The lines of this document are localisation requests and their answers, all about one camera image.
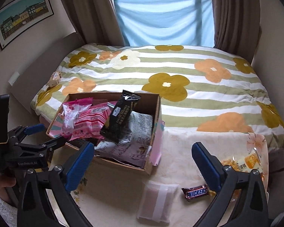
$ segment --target blue gripper pad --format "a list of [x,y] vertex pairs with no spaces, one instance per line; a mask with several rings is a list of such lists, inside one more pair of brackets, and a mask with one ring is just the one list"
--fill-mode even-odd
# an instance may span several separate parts
[[32,134],[44,131],[44,129],[45,129],[44,124],[37,124],[37,125],[26,127],[24,130],[24,134],[32,135]]
[[66,183],[65,189],[67,193],[75,190],[81,178],[83,177],[86,169],[94,157],[94,145],[91,142],[87,142],[86,145],[82,146],[80,150],[68,159],[64,169],[66,169]]
[[219,192],[225,181],[223,166],[220,161],[212,156],[201,142],[196,142],[192,146],[191,155],[209,189]]

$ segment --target screw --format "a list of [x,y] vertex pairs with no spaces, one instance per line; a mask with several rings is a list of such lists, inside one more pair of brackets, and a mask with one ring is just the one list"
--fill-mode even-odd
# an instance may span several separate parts
[[62,166],[61,165],[56,165],[55,167],[54,167],[54,170],[55,171],[61,171],[62,170]]
[[258,171],[257,169],[254,169],[254,170],[253,170],[253,174],[254,174],[254,175],[259,175],[260,173],[259,173],[259,171]]
[[225,168],[226,171],[230,171],[231,170],[231,166],[229,166],[229,165],[224,166],[224,168]]
[[34,170],[32,168],[27,170],[27,174],[32,174],[34,172]]

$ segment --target picture frame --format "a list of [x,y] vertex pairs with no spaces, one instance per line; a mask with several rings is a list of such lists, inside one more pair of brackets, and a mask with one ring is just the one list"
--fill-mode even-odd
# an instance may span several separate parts
[[2,50],[38,22],[54,15],[49,0],[13,0],[0,9]]

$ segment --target small box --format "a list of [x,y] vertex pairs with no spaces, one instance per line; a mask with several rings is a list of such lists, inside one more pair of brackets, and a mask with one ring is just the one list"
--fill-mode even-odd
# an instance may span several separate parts
[[[64,102],[73,101],[76,99],[83,99],[88,97],[93,97],[94,99],[105,99],[109,102],[111,101],[117,101],[121,97],[120,92],[84,92],[84,93],[76,93],[76,94],[69,94]],[[159,94],[153,94],[153,93],[137,93],[141,96],[141,99],[138,101],[134,111],[142,114],[150,114],[154,117],[153,120],[153,131],[151,136],[151,142],[150,146],[152,146],[151,151],[147,155],[146,162],[143,169],[139,169],[133,166],[127,166],[121,163],[117,163],[108,159],[104,159],[101,157],[95,156],[93,158],[93,161],[106,165],[106,166],[113,166],[120,169],[131,169],[135,170],[137,172],[143,172],[147,173],[148,175],[151,174],[152,169],[154,166],[158,164],[158,161],[161,157],[161,142],[162,142],[162,132],[164,128],[164,122],[161,118],[161,99]],[[54,121],[56,120],[58,114],[61,114],[63,112],[62,105],[58,109],[53,121],[51,122],[49,128],[46,131],[46,134],[53,138],[49,133],[52,128],[52,125]],[[77,147],[72,146],[69,143],[66,143],[66,145],[70,146],[73,149],[79,150]]]

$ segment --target striped blanket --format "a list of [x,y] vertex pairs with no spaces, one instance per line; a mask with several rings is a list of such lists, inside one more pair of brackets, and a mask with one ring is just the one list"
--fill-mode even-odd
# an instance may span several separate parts
[[284,122],[253,68],[221,50],[87,44],[68,54],[57,70],[60,83],[44,85],[31,102],[49,122],[69,93],[143,90],[160,94],[167,127],[253,132],[265,136],[269,151],[284,147]]

